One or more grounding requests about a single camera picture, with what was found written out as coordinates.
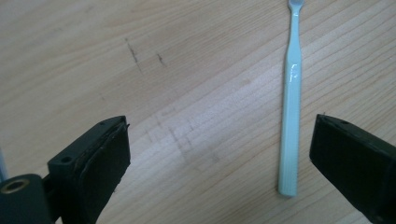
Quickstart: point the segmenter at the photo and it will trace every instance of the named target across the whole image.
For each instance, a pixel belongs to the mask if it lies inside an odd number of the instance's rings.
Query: toothbrush neck
[[[299,41],[299,10],[291,12],[291,25],[290,25],[290,44],[294,47],[300,47]]]

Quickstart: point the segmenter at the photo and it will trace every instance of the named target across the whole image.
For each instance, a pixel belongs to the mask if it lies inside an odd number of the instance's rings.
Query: screw hole
[[[64,157],[63,159],[61,159],[61,162],[63,162],[63,163],[68,163],[68,162],[70,162],[71,160],[72,160],[71,157]]]
[[[27,185],[29,185],[28,179],[17,179],[2,187],[1,192],[4,194],[10,194],[24,189]]]

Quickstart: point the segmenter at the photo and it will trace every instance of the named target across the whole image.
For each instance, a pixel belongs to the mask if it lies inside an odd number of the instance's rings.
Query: toothbrush
[[[283,95],[282,135],[278,191],[294,197],[297,195],[301,49],[299,40],[299,13],[304,0],[289,0],[291,11],[290,40],[286,54],[285,88]]]
[[[3,152],[0,148],[0,183],[6,181],[6,179],[7,179],[6,164],[4,163]]]

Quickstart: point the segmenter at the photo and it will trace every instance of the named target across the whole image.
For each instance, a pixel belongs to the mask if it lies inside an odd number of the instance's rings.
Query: table surface
[[[308,158],[316,114],[396,145],[396,1],[306,1],[298,196],[276,191],[287,1],[0,2],[10,176],[102,119],[131,165],[98,223],[367,223]]]

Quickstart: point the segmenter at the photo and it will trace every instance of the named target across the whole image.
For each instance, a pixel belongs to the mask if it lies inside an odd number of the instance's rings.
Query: light blue toothbrush
[[[278,190],[279,193],[290,197],[297,195],[301,96],[301,49],[298,27],[303,4],[304,0],[289,0],[291,25],[285,65]]]

